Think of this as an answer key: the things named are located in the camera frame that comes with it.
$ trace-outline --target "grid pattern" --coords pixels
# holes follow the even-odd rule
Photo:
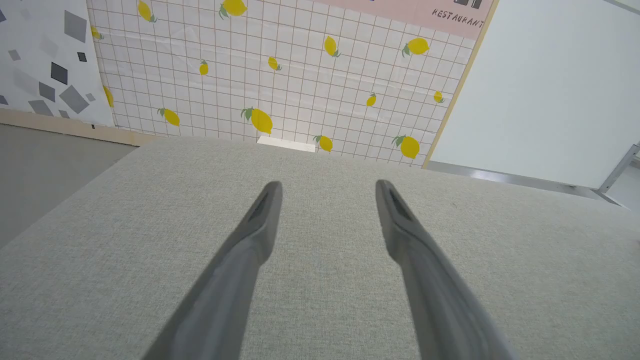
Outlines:
[[[165,136],[213,136],[255,142],[260,135],[243,108],[270,115],[270,136],[333,142],[331,155],[421,167],[475,41],[307,0],[248,0],[241,17],[221,19],[220,1],[147,1],[156,23],[138,14],[138,0],[88,0],[103,82],[118,127]],[[327,36],[342,55],[324,50]],[[411,39],[422,55],[402,56]],[[268,65],[272,56],[282,66]],[[200,62],[209,73],[200,75]],[[436,103],[440,91],[444,102]],[[367,107],[371,93],[374,106]],[[180,117],[165,121],[157,109]],[[415,159],[392,141],[420,143]]]

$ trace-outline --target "textured fabric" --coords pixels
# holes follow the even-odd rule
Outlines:
[[[223,140],[127,155],[0,250],[0,358],[134,359],[270,180],[243,359],[416,359],[391,180],[523,359],[640,356],[640,217],[591,199]]]

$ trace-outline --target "white board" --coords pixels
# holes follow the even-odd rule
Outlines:
[[[598,188],[640,140],[640,16],[501,0],[432,161]]]

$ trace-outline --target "wooden trim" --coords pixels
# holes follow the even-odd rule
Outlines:
[[[440,136],[442,136],[442,131],[444,130],[444,127],[447,125],[447,121],[449,121],[449,116],[451,116],[451,111],[453,110],[453,107],[456,105],[456,102],[458,101],[458,96],[460,96],[460,92],[462,91],[462,87],[465,85],[465,81],[467,80],[467,76],[469,75],[469,72],[471,71],[471,66],[473,66],[474,61],[476,60],[476,56],[478,54],[478,50],[480,50],[480,45],[482,45],[482,41],[484,40],[484,35],[486,34],[487,29],[489,28],[491,20],[493,19],[493,14],[495,13],[495,9],[498,7],[498,3],[499,2],[500,2],[500,0],[493,0],[493,3],[491,4],[491,8],[489,9],[489,14],[487,14],[487,16],[486,16],[486,20],[484,22],[484,26],[483,26],[482,30],[480,31],[480,35],[478,36],[478,40],[476,42],[476,46],[474,47],[473,51],[471,52],[471,57],[469,57],[469,62],[467,63],[467,66],[465,67],[465,71],[462,73],[462,78],[460,78],[460,83],[458,83],[458,87],[456,89],[456,92],[453,94],[453,98],[451,99],[451,103],[449,104],[449,107],[447,108],[447,112],[444,114],[444,118],[442,119],[442,123],[440,124],[440,127],[438,128],[438,133],[436,134],[436,137],[433,139],[433,143],[431,144],[431,147],[429,148],[429,152],[427,153],[427,158],[424,160],[424,164],[422,165],[422,168],[427,168],[427,163],[429,163],[429,160],[431,159],[431,156],[433,155],[433,149],[435,149],[436,145],[438,144],[438,141],[440,140]]]
[[[133,146],[142,146],[148,142],[163,138],[162,136],[137,133],[116,127],[87,124],[80,120],[50,117],[9,109],[0,109],[0,124],[28,127],[30,129],[44,130],[52,133],[124,143]]]

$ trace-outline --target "yellow lemon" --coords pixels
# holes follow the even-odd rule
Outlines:
[[[433,95],[433,100],[435,100],[438,104],[442,104],[444,102],[442,92],[436,91],[436,93]]]
[[[251,119],[251,123],[258,131],[262,133],[271,134],[271,128],[273,123],[271,118],[264,111],[260,109],[247,108],[243,109],[240,116],[244,116],[247,121]]]
[[[220,5],[218,15],[220,15],[221,19],[224,19],[224,17],[229,17],[229,15],[242,16],[245,11],[246,6],[242,0],[225,0],[225,2]]]
[[[376,94],[371,93],[371,96],[367,99],[367,106],[373,106],[376,103]]]
[[[207,64],[206,61],[202,60],[201,62],[201,66],[200,66],[200,75],[206,75],[209,73],[209,64]]]
[[[420,151],[420,144],[416,139],[410,136],[396,136],[393,141],[396,143],[396,147],[400,146],[402,155],[407,158],[415,159],[415,156],[418,155],[418,152]]]
[[[427,50],[429,50],[429,44],[427,44],[427,40],[424,40],[423,38],[415,38],[406,43],[404,49],[402,50],[402,57],[404,57],[404,54],[411,55],[409,53],[410,51],[412,54],[420,55],[424,54]]]
[[[158,113],[160,113],[160,116],[164,116],[164,118],[169,124],[180,126],[180,118],[173,111],[162,108],[162,109],[158,109]]]
[[[107,102],[109,103],[109,106],[113,107],[113,94],[111,94],[111,91],[108,87],[104,85],[102,87],[104,88],[104,93],[107,95]]]
[[[326,136],[317,135],[314,136],[314,141],[320,144],[320,148],[326,152],[331,152],[333,149],[333,142]]]
[[[96,29],[95,26],[91,27],[91,36],[93,36],[98,40],[102,40],[104,38],[104,35],[100,34],[100,31],[98,31],[98,29]]]
[[[332,37],[326,37],[326,40],[324,41],[324,50],[334,58],[340,56],[340,53],[338,52],[338,45],[335,44],[335,40]]]
[[[156,22],[158,20],[156,16],[151,13],[149,5],[143,3],[142,0],[140,0],[140,2],[138,3],[138,12],[140,12],[140,16],[142,16],[142,19],[145,19],[146,21]]]
[[[282,67],[278,65],[278,60],[276,60],[275,58],[269,57],[268,63],[269,67],[273,70],[282,70]]]

